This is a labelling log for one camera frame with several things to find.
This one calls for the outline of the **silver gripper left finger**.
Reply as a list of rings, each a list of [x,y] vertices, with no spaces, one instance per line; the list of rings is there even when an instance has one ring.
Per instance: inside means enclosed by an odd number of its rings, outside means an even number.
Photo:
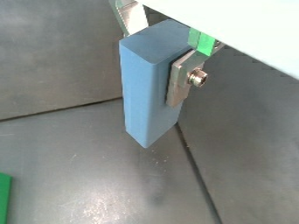
[[[137,0],[108,0],[124,36],[149,27],[145,6]]]

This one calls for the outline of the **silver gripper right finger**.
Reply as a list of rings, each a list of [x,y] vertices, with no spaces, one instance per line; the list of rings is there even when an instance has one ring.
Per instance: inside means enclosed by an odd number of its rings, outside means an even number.
[[[201,88],[209,78],[203,71],[205,62],[225,47],[213,36],[190,29],[189,46],[191,49],[173,63],[166,103],[177,107],[187,98],[191,86]]]

